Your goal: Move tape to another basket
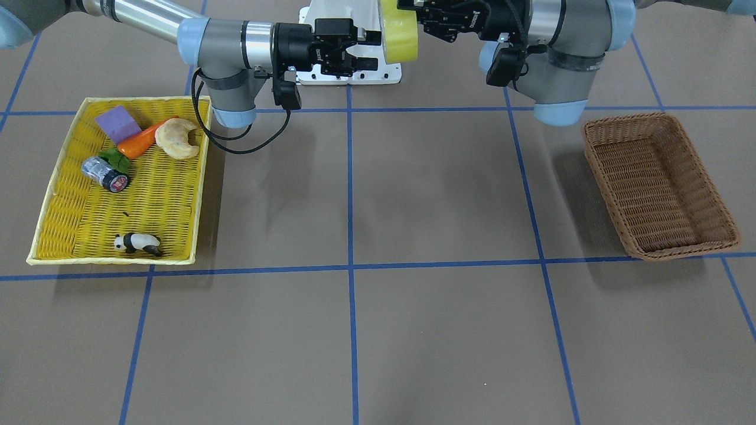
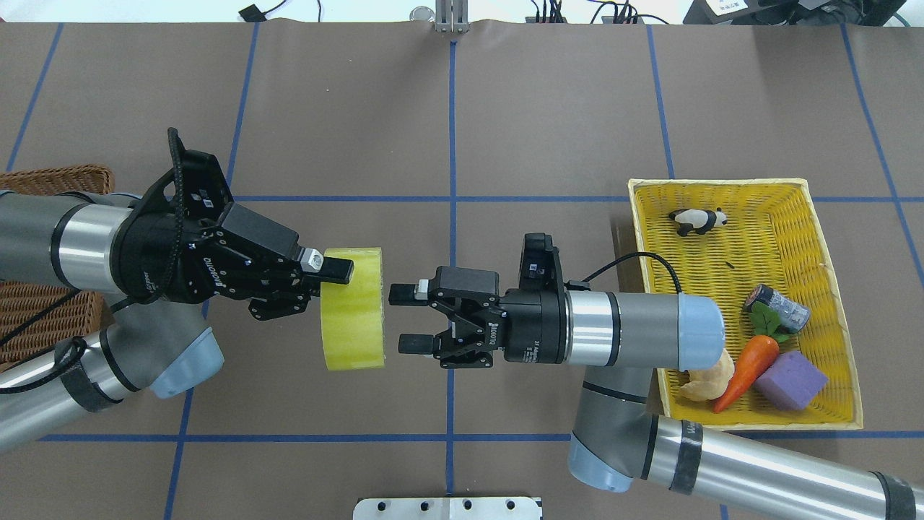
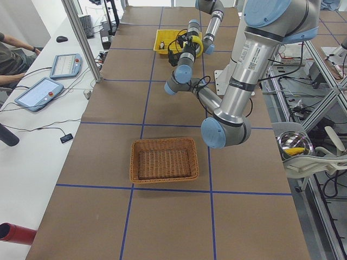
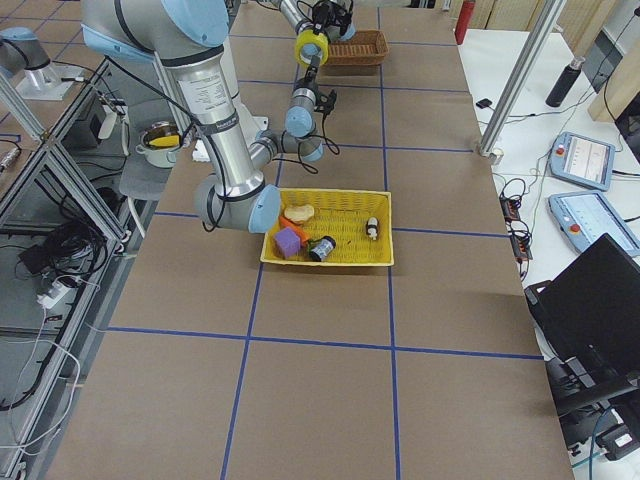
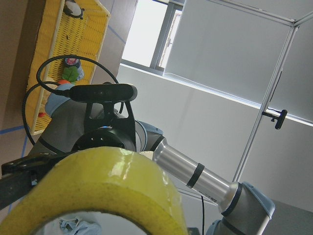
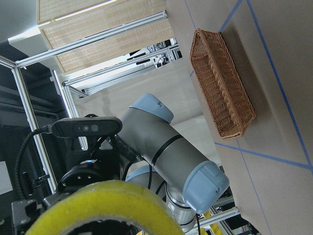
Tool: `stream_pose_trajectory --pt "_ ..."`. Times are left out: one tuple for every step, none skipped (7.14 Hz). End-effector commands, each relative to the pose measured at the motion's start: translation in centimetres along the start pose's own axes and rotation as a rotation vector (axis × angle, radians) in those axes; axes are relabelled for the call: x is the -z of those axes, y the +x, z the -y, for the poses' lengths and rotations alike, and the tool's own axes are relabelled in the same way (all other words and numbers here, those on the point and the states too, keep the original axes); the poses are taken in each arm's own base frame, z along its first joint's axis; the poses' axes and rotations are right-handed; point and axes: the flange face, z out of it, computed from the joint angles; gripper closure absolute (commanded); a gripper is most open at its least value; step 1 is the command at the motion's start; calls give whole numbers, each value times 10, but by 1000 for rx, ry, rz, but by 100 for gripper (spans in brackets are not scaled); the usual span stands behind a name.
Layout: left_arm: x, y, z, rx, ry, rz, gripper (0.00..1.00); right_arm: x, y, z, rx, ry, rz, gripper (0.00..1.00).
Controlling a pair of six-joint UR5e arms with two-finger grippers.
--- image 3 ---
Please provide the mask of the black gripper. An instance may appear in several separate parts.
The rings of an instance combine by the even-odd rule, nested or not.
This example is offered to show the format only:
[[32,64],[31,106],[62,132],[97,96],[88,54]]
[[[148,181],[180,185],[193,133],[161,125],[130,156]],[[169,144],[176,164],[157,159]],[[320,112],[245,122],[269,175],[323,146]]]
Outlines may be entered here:
[[192,30],[192,31],[187,31],[186,32],[186,37],[193,37],[193,36],[197,36],[199,38],[201,37],[199,31]]
[[196,56],[196,50],[197,50],[197,43],[192,41],[184,41],[181,54],[188,53],[188,54],[192,54],[193,56]]

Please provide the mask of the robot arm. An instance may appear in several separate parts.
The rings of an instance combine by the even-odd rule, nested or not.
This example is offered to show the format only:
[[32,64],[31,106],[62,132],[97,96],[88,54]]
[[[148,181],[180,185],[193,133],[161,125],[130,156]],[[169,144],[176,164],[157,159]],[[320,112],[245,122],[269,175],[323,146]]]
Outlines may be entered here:
[[245,1],[232,57],[226,67],[224,97],[218,97],[203,80],[192,76],[198,52],[198,24],[190,21],[188,42],[164,89],[170,95],[191,92],[211,110],[211,117],[201,125],[202,138],[209,147],[239,145],[249,138],[251,125],[243,112],[269,59],[281,44],[314,38],[319,13],[320,1]]
[[199,37],[199,22],[194,19],[189,21],[181,56],[190,58],[197,58],[203,53],[211,54],[214,51],[216,33],[224,18],[224,6],[221,1],[196,1],[195,7],[199,11],[210,14],[211,19],[203,38]]

